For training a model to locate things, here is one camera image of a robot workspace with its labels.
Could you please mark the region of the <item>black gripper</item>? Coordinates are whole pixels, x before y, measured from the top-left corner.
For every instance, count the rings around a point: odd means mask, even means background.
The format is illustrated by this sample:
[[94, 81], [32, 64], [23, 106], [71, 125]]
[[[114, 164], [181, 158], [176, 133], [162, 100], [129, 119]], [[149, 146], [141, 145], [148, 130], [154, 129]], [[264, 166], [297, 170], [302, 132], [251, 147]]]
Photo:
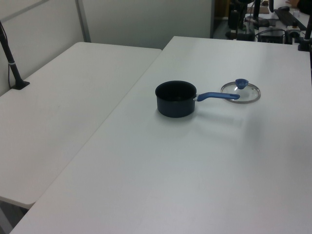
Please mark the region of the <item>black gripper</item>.
[[234, 34], [234, 38], [237, 37], [237, 29], [239, 25], [239, 12], [237, 10], [232, 10], [229, 13], [228, 17], [228, 26], [231, 29], [229, 31], [229, 37], [232, 38]]

